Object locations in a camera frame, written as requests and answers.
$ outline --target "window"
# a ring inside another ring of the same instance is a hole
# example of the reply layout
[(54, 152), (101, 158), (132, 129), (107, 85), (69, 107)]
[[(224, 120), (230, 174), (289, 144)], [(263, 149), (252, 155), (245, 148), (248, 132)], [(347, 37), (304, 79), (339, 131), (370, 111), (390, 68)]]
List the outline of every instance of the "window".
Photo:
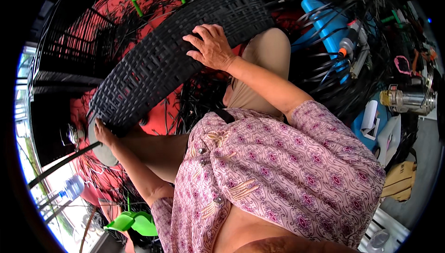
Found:
[[(55, 161), (46, 167), (40, 167), (31, 141), (27, 85), (35, 54), (34, 47), (25, 46), (20, 56), (17, 66), (14, 111), (17, 149), (27, 183), (58, 162)], [(86, 223), (91, 215), (91, 212), (87, 210), (86, 202), (81, 197), (70, 202), (58, 195), (58, 192), (63, 188), (64, 181), (74, 174), (75, 170), (72, 164), (67, 163), (30, 190), (42, 219), (69, 253), (79, 252)], [(87, 231), (83, 252), (89, 252), (103, 233), (102, 228), (92, 224)]]

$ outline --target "black wicker weaving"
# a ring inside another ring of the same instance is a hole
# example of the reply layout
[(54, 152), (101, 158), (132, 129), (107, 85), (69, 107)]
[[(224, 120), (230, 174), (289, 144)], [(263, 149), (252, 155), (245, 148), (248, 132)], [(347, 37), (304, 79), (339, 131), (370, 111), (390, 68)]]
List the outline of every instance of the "black wicker weaving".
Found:
[(219, 24), (231, 47), (274, 25), (263, 0), (195, 0), (181, 7), (138, 43), (100, 85), (90, 102), (118, 136), (125, 133), (203, 65), (186, 55), (182, 40), (196, 25)]

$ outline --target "pink patterned blouse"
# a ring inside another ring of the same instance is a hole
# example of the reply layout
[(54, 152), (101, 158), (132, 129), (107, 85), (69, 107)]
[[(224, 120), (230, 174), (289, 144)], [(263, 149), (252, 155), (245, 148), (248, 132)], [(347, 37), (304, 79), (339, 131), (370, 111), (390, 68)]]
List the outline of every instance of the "pink patterned blouse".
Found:
[(193, 128), (174, 198), (153, 203), (164, 251), (210, 253), (232, 203), (311, 240), (356, 249), (385, 171), (325, 106), (306, 101), (288, 126), (265, 113), (226, 109)]

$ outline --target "button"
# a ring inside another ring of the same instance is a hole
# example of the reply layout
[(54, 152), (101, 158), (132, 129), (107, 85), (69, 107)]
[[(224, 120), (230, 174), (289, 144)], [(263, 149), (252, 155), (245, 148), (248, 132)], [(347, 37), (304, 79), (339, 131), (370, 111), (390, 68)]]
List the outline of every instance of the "button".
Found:
[(223, 202), (223, 199), (221, 198), (221, 196), (216, 197), (215, 199), (213, 199), (213, 201), (217, 204), (220, 204)]

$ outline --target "leg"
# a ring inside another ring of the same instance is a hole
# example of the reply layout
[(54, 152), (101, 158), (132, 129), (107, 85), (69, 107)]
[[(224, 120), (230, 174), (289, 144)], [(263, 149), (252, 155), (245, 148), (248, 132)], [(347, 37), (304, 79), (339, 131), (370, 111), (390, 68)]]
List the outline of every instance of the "leg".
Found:
[[(243, 59), (263, 67), (287, 79), (291, 45), (286, 34), (278, 28), (270, 28), (256, 35), (242, 54)], [(237, 79), (232, 80), (233, 94), (228, 108), (247, 108), (282, 117), (283, 114), (258, 95), (250, 87)]]
[(129, 133), (121, 141), (159, 178), (174, 183), (188, 139), (188, 134), (154, 136), (141, 129)]

